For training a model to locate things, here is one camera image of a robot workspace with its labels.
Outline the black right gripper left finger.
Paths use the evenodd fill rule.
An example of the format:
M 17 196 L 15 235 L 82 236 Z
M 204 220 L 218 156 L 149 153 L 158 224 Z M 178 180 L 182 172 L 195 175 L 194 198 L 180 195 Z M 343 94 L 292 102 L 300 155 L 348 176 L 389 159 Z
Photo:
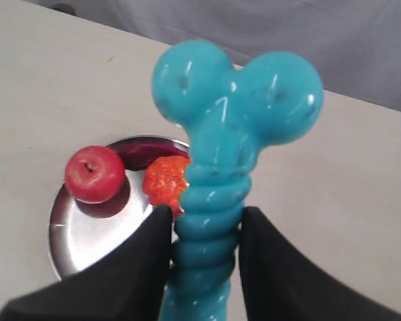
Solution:
M 0 320 L 157 320 L 171 257 L 172 211 L 157 207 L 94 265 L 14 298 Z

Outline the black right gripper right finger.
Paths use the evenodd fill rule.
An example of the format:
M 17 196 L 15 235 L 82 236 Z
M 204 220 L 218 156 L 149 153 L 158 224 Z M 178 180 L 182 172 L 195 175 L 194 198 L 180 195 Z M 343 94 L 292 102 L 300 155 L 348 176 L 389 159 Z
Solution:
M 239 273 L 248 320 L 401 320 L 307 259 L 257 207 L 245 207 Z

